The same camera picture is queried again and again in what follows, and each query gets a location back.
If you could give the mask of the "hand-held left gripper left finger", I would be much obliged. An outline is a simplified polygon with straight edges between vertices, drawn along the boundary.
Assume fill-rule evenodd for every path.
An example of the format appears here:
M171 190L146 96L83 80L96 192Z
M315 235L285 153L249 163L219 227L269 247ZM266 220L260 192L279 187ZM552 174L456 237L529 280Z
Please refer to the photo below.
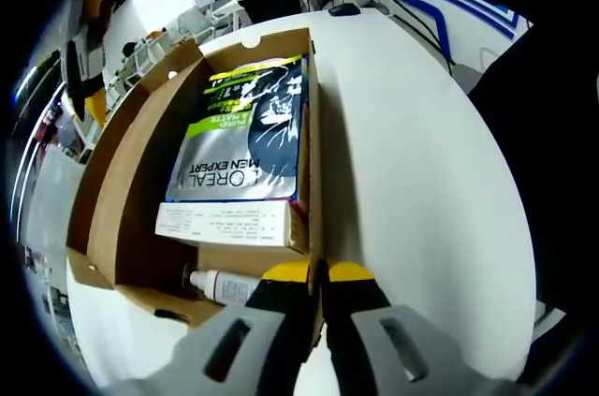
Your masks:
M290 395L312 348L310 263L263 274L244 305L228 305L175 346L145 378L112 385L114 395Z

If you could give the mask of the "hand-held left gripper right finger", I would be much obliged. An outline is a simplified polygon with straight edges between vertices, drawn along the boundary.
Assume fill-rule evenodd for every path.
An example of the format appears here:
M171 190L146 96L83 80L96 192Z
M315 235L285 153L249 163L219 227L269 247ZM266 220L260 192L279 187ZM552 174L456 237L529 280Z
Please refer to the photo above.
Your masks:
M393 305L354 262L322 264L327 344L343 395L517 395L471 368L460 346L407 305Z

